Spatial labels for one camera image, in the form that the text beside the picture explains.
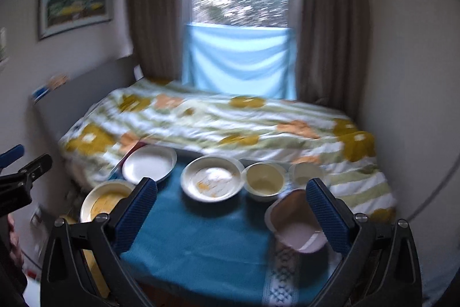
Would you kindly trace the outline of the person's left hand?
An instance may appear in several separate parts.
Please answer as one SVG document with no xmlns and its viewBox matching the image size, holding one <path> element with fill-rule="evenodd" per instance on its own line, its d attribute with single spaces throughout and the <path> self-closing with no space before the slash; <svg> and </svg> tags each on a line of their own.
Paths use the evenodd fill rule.
<svg viewBox="0 0 460 307">
<path fill-rule="evenodd" d="M 9 256 L 13 263 L 20 269 L 23 269 L 24 258 L 20 247 L 20 237 L 15 229 L 15 222 L 12 214 L 7 216 L 8 228 L 9 228 Z"/>
</svg>

